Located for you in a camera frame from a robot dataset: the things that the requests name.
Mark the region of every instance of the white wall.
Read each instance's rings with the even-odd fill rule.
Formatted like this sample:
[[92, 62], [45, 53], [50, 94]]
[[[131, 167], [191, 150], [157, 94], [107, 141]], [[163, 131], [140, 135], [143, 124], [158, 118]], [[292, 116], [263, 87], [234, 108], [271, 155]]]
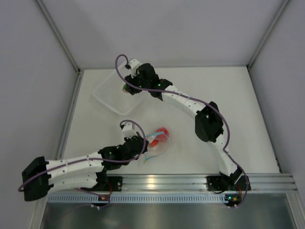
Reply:
[[76, 79], [32, 0], [0, 1], [0, 228], [29, 226], [22, 170], [51, 158]]
[[282, 0], [43, 0], [80, 67], [246, 65]]
[[305, 1], [293, 0], [252, 68], [284, 171], [305, 203]]

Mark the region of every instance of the gray floor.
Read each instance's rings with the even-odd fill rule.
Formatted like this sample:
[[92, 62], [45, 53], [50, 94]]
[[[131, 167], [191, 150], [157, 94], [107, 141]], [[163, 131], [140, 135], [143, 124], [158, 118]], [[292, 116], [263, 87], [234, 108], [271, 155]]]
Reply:
[[207, 204], [48, 204], [41, 229], [295, 229], [285, 195], [251, 194], [239, 209]]

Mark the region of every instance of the white table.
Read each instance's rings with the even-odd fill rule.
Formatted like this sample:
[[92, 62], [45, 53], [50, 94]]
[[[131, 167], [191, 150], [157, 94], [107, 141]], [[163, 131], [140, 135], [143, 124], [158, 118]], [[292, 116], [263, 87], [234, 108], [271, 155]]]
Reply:
[[[247, 173], [279, 173], [263, 118], [246, 67], [156, 69], [183, 92], [214, 101], [231, 129], [229, 148]], [[92, 153], [123, 143], [119, 116], [92, 96], [94, 88], [113, 70], [85, 70], [64, 151], [64, 158]], [[149, 96], [129, 117], [146, 134], [169, 129], [172, 147], [147, 163], [144, 156], [109, 174], [209, 174], [218, 168], [209, 146], [198, 139], [194, 121], [180, 110]]]

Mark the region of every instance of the metal vent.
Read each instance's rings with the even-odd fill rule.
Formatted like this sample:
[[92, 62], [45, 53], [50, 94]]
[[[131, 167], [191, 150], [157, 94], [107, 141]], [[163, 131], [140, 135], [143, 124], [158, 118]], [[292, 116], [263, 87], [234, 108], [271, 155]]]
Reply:
[[[49, 203], [103, 203], [88, 194], [51, 194]], [[111, 203], [226, 203], [224, 194], [112, 194]]]

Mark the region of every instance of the clear plastic bag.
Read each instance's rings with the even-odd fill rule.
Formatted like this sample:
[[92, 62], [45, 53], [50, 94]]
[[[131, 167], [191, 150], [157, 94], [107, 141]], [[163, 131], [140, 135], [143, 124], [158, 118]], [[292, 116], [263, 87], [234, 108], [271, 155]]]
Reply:
[[155, 133], [147, 135], [146, 140], [148, 140], [149, 144], [147, 147], [148, 152], [144, 154], [144, 163], [146, 163], [149, 159], [166, 153], [166, 151], [172, 145], [169, 132], [165, 127], [159, 128]]

